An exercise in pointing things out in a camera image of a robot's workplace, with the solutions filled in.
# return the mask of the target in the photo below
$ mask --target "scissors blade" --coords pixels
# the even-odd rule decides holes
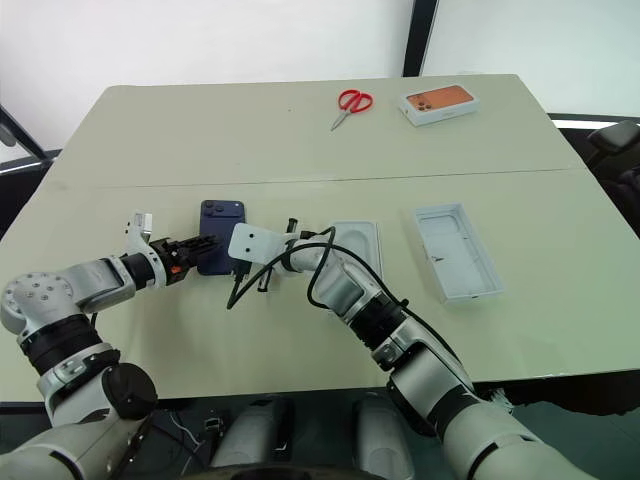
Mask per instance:
[[[338,115],[338,118],[336,118],[336,121],[333,122],[333,125],[331,125],[331,130],[329,131],[333,132],[336,128],[338,128],[338,126],[344,121],[344,119],[347,118],[347,115],[349,115],[349,113],[349,110],[345,110],[340,115]]]

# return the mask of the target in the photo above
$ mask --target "white table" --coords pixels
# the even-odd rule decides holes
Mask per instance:
[[[134,208],[154,213],[154,238],[191,236],[207,198],[242,200],[249,222],[274,230],[289,216],[311,229],[339,219],[378,222],[390,288],[442,333],[474,381],[640,366],[638,241],[581,168],[144,188],[45,181],[0,244],[0,284],[121,253]],[[506,286],[498,297],[446,306],[437,299],[411,211],[454,201],[495,261]],[[383,385],[386,375],[355,335],[306,302],[307,281],[252,291],[228,312],[231,279],[192,272],[101,313],[97,326],[163,398]],[[0,378],[0,401],[40,400],[37,374],[7,333]]]
[[[403,93],[458,82],[479,111],[414,128]],[[337,96],[370,111],[333,132]],[[515,75],[162,87],[105,91],[47,182],[75,187],[214,185],[584,168]]]

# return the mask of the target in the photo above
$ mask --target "gray floor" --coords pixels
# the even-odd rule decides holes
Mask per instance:
[[[290,395],[296,405],[292,462],[351,466],[351,408],[362,395],[363,391],[359,390]],[[179,406],[179,409],[184,423],[198,435],[203,431],[205,418],[222,410],[228,410],[235,416],[254,398],[198,399]],[[605,480],[639,478],[640,410],[624,416],[596,417],[567,412],[549,403],[538,403],[517,408],[515,416],[586,472]],[[158,411],[154,421],[178,436],[178,430],[169,422],[166,411]],[[46,427],[47,420],[42,415],[1,416],[0,451],[15,448]],[[437,440],[420,437],[408,428],[407,439],[417,478],[453,479]],[[203,447],[199,453],[203,462],[207,462],[209,449]],[[187,458],[180,447],[158,434],[152,434],[122,478],[177,478]],[[197,471],[197,465],[191,465],[188,470],[190,473]]]

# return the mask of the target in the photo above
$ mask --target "scissors handle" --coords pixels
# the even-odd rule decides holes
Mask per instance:
[[[373,105],[373,97],[360,90],[345,90],[338,97],[338,106],[341,110],[349,110],[351,113],[364,112]]]

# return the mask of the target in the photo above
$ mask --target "robotic arm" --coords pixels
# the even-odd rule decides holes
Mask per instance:
[[[0,456],[0,477],[53,480],[117,477],[145,436],[157,395],[136,365],[119,363],[87,318],[145,287],[182,280],[215,237],[148,243],[151,215],[127,224],[126,254],[55,273],[29,273],[3,292],[0,318],[38,371],[53,428]]]
[[[383,288],[356,255],[331,245],[331,238],[238,224],[229,255],[285,275],[314,272],[317,298],[353,330],[383,370],[392,371],[387,389],[394,403],[418,433],[435,430],[457,478],[592,478],[503,409],[478,398],[444,340]]]

